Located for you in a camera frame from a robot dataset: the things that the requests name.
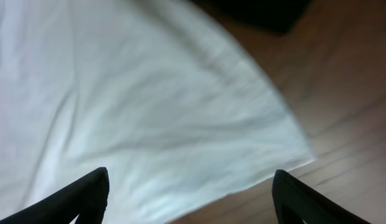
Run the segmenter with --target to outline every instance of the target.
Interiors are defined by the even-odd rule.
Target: white fabric
[[[105,223],[163,223],[312,159],[191,3],[0,0],[0,219],[105,166]]]

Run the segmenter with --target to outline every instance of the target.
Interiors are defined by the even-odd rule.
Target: cloth
[[[104,223],[164,223],[312,160],[191,3],[0,0],[0,219],[107,167]]]

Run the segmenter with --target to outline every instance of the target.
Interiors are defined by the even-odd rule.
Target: wood grain
[[[386,0],[313,0],[277,36],[199,4],[268,73],[318,161],[291,173],[371,223],[386,223]],[[277,223],[271,180],[176,223]]]

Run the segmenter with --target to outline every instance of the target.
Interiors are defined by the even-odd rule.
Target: black object
[[[109,180],[98,168],[42,201],[7,217],[0,224],[100,224],[107,207]]]
[[[272,194],[279,224],[369,224],[284,170],[276,171]]]
[[[207,0],[231,17],[253,26],[287,33],[311,0]]]

